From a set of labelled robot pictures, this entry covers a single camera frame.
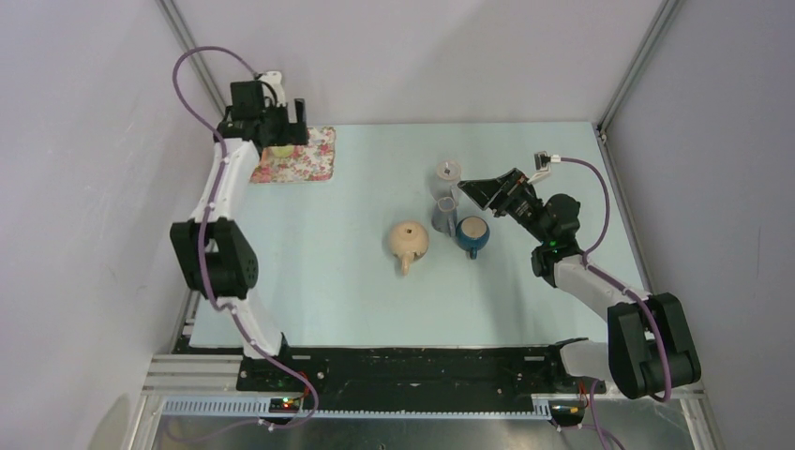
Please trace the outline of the blue ceramic mug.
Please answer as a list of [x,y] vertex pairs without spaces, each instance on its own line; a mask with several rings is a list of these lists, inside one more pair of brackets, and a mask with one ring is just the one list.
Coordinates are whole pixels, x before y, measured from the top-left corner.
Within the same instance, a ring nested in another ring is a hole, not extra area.
[[477,258],[478,252],[488,243],[490,228],[480,217],[469,216],[462,219],[456,227],[457,245],[470,260]]

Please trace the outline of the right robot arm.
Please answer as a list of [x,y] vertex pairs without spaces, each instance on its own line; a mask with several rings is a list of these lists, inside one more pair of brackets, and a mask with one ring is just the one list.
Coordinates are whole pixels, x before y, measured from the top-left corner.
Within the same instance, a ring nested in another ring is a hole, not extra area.
[[633,288],[591,262],[576,238],[579,201],[564,193],[542,200],[518,169],[457,186],[480,209],[510,217],[528,231],[539,243],[531,254],[533,274],[607,325],[604,342],[561,344],[560,356],[544,367],[552,389],[566,392],[588,377],[612,383],[626,398],[667,401],[675,388],[700,381],[698,352],[679,298]]

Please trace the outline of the grey mug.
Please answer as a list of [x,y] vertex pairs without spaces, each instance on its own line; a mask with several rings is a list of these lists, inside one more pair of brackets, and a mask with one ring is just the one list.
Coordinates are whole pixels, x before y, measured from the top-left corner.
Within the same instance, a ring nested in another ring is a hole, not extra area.
[[460,197],[458,182],[461,180],[461,175],[462,167],[457,161],[447,159],[439,162],[429,181],[432,198],[439,200],[444,197],[450,197],[458,203]]
[[456,234],[458,223],[458,204],[451,196],[441,197],[435,204],[431,217],[434,230],[448,236]]

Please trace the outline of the grey mug far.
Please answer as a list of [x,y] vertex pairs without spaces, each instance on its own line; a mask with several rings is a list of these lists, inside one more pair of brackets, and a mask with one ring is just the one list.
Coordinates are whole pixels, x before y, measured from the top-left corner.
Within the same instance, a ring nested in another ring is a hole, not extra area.
[[458,203],[460,197],[458,182],[461,180],[461,175],[462,167],[457,161],[447,159],[439,162],[429,181],[432,198],[439,200],[444,197],[450,197]]

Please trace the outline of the yellow ceramic mug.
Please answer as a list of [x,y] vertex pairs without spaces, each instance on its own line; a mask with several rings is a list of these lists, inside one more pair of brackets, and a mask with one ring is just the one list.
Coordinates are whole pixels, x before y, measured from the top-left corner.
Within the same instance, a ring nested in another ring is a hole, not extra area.
[[295,151],[295,146],[292,144],[271,146],[268,151],[273,158],[290,158]]

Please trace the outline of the beige ceramic mug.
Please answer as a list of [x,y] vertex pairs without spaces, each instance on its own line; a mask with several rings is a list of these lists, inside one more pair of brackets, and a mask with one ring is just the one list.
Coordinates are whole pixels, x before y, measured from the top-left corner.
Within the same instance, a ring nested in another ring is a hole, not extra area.
[[400,273],[407,276],[411,265],[428,252],[429,236],[418,221],[405,220],[396,224],[388,234],[390,252],[398,259]]

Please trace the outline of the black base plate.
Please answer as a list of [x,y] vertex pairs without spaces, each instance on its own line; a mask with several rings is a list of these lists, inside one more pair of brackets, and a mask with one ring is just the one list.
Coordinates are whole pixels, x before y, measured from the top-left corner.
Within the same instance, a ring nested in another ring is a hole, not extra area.
[[319,395],[319,408],[433,407],[516,412],[535,395],[572,395],[604,381],[565,373],[559,344],[481,349],[297,347],[283,344],[274,363],[244,357],[239,392]]

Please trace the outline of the grey mug near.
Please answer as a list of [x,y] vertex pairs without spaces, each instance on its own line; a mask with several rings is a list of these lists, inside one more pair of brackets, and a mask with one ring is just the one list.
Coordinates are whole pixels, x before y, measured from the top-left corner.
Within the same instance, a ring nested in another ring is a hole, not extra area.
[[448,236],[456,234],[458,223],[458,204],[451,196],[441,197],[435,204],[431,217],[434,230]]

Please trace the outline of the floral placemat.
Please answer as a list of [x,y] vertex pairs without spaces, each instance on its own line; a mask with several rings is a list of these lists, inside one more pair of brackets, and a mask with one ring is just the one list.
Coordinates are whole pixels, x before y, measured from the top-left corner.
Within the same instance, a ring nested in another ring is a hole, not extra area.
[[295,145],[289,158],[274,158],[263,151],[249,182],[290,184],[328,181],[333,177],[337,131],[334,127],[310,127],[307,145]]

